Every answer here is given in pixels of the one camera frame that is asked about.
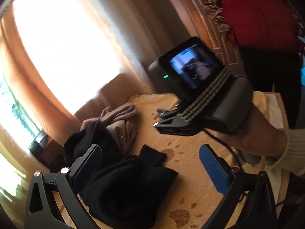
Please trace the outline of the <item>person's right hand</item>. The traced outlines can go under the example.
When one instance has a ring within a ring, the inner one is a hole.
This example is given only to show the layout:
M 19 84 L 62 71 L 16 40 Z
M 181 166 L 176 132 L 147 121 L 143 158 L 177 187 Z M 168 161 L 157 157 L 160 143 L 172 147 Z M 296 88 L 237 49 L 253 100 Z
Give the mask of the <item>person's right hand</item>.
M 270 157 L 284 154 L 288 142 L 286 132 L 272 126 L 256 106 L 252 106 L 247 121 L 237 133 L 218 132 L 217 138 L 243 152 Z

